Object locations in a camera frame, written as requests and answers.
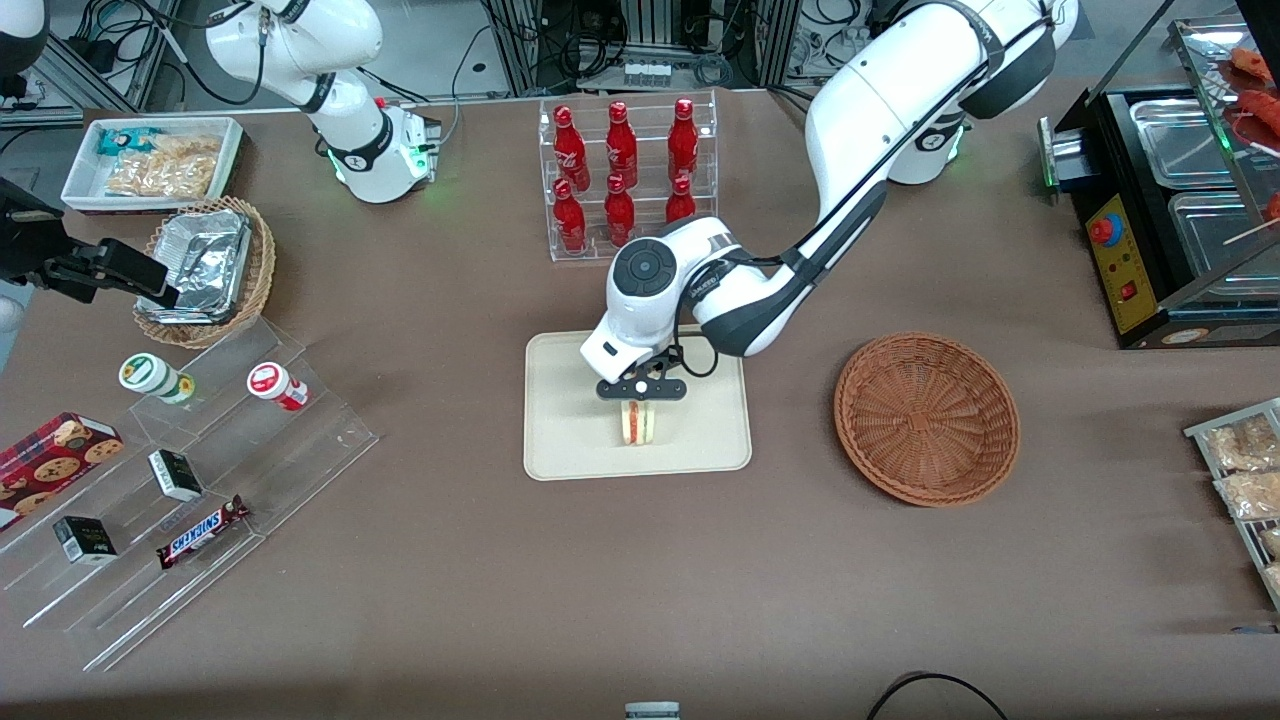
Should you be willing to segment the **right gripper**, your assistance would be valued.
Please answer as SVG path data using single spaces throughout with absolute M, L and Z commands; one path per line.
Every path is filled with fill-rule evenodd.
M 3 282 L 33 284 L 77 302 L 92 302 L 97 282 L 160 307 L 177 305 L 179 292 L 168 284 L 169 269 L 159 260 L 114 238 L 104 238 L 95 250 L 68 252 L 61 210 L 4 178 L 1 196 Z

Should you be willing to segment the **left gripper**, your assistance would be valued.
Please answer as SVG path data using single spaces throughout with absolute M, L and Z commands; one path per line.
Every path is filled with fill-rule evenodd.
M 646 411 L 655 414 L 658 401 L 680 401 L 687 395 L 687 383 L 672 374 L 681 361 L 673 346 L 658 351 L 627 345 L 602 320 L 580 354 L 598 375 L 596 397 L 622 401 L 622 414 L 634 410 L 634 401 L 646 402 Z

